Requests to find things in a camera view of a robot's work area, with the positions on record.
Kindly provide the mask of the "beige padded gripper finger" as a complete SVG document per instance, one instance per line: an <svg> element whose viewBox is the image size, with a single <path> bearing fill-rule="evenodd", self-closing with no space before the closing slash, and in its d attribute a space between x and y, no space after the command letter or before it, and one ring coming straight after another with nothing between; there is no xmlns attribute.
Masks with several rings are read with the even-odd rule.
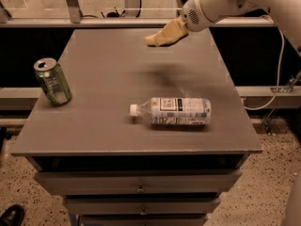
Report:
<svg viewBox="0 0 301 226"><path fill-rule="evenodd" d="M170 45L188 34L188 29L181 17L175 18L166 24L156 35L158 46Z"/></svg>

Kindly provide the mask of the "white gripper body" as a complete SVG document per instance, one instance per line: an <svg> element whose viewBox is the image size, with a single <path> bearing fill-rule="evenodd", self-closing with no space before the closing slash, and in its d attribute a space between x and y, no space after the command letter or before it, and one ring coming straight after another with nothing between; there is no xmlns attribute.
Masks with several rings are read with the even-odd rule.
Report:
<svg viewBox="0 0 301 226"><path fill-rule="evenodd" d="M189 31L202 31L216 19L214 0L188 0L182 7L181 16Z"/></svg>

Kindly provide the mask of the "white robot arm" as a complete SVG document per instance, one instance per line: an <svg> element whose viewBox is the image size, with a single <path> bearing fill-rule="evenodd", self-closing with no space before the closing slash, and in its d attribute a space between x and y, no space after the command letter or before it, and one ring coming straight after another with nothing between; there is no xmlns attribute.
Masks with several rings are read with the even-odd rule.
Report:
<svg viewBox="0 0 301 226"><path fill-rule="evenodd" d="M301 46L301 0L187 0L180 16L163 28L163 45L171 45L229 16L253 8L269 14L294 50ZM243 166L238 194L230 191L222 209L204 226L301 226L300 143L292 140L277 156L252 156Z"/></svg>

